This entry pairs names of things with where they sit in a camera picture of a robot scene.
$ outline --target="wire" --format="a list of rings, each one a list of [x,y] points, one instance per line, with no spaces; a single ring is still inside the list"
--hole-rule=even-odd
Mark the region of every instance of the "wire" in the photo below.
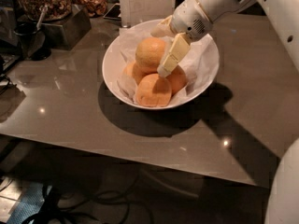
[[[80,212],[76,212],[76,213],[72,213],[72,216],[82,216],[82,217],[88,217],[89,219],[91,220],[96,220],[96,221],[100,221],[98,218],[90,215],[90,214],[87,214],[87,213],[80,213]]]
[[[16,86],[16,85],[14,85],[14,84],[12,83],[12,81],[10,80],[10,78],[9,78],[7,75],[2,74],[2,75],[0,76],[0,82],[2,82],[3,80],[4,80],[4,81],[7,81],[7,84],[6,84],[4,87],[1,88],[1,90],[0,90],[0,95],[3,94],[5,91],[7,91],[7,89],[8,89],[10,86]]]
[[[8,182],[0,189],[0,192],[7,189],[14,179],[10,178]]]
[[[180,188],[177,188],[177,187],[174,187],[170,184],[167,184],[166,182],[164,182],[163,180],[159,179],[158,177],[150,174],[147,170],[145,169],[142,169],[141,170],[141,173],[151,179],[151,181],[153,181],[155,184],[158,184],[160,185],[161,187],[165,188],[165,189],[168,189],[170,191],[173,191],[179,195],[182,195],[182,196],[185,196],[185,197],[188,197],[188,198],[192,198],[192,199],[195,199],[195,200],[198,200],[198,195],[197,194],[194,194],[192,192],[189,192],[187,190],[184,190],[184,189],[180,189]]]
[[[61,175],[61,173],[59,171],[60,169],[56,166],[56,164],[52,161],[52,159],[46,154],[45,154],[45,156],[46,156],[47,160],[50,162],[50,166],[53,169],[53,171],[57,175]],[[75,216],[85,216],[85,217],[89,217],[93,220],[97,220],[95,217],[93,217],[91,215],[73,212],[76,208],[78,208],[88,202],[94,202],[94,203],[99,203],[102,205],[111,205],[111,206],[125,205],[126,206],[125,213],[124,213],[122,219],[118,222],[118,224],[124,224],[127,221],[130,211],[131,211],[131,205],[142,206],[148,212],[150,224],[152,224],[152,223],[154,223],[153,222],[153,214],[151,213],[150,209],[142,202],[130,201],[128,199],[128,195],[134,191],[134,187],[138,180],[139,180],[139,174],[136,176],[133,183],[124,192],[119,192],[116,190],[106,190],[106,191],[102,191],[99,193],[91,193],[88,191],[88,189],[86,189],[86,187],[84,187],[83,185],[80,185],[76,180],[73,180],[72,183],[76,184],[76,186],[80,190],[80,192],[86,197],[86,200],[83,200],[80,203],[77,203],[77,204],[69,206],[69,207],[64,207],[64,208],[60,208],[56,204],[52,208],[48,209],[46,212],[40,212],[40,214],[39,213],[35,214],[33,217],[28,217],[25,221],[28,221],[28,219],[29,219],[29,222],[23,222],[22,224],[29,224],[30,220],[33,220],[35,218],[41,218],[42,224],[48,223],[47,221],[50,221],[55,218],[58,219],[61,224],[64,224],[63,221],[65,219],[69,220],[72,224],[77,224],[74,219]],[[43,187],[43,194],[46,197],[47,195],[46,195],[45,190],[46,190],[46,188]]]

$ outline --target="white box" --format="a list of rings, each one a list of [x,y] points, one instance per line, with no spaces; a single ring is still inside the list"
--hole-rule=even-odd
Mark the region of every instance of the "white box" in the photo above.
[[[130,27],[168,17],[175,9],[176,0],[120,0],[120,3],[121,25]]]

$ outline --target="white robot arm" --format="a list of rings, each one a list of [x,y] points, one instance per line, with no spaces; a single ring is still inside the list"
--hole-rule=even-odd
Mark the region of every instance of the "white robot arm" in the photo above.
[[[185,0],[172,16],[151,32],[153,36],[168,35],[175,38],[158,68],[160,76],[171,74],[187,54],[190,43],[206,35],[213,23],[226,14],[237,13],[256,2],[262,6],[299,71],[299,0]]]

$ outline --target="glossy tabletop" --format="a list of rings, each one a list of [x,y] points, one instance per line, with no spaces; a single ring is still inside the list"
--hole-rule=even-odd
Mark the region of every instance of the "glossy tabletop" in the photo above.
[[[18,63],[8,74],[17,86],[0,97],[0,133],[269,188],[299,137],[299,73],[268,19],[217,23],[215,82],[165,111],[135,109],[107,89],[101,65],[120,25],[92,19],[72,50]]]

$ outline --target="dark floor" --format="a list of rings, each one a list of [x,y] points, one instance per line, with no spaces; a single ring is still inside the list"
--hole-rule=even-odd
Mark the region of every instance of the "dark floor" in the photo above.
[[[38,182],[62,194],[61,210],[88,214],[76,216],[77,223],[263,223],[268,189],[43,144],[17,149],[0,162],[14,179],[6,195],[0,191],[2,206],[1,200],[18,203],[16,189]],[[4,209],[11,214],[9,205]]]

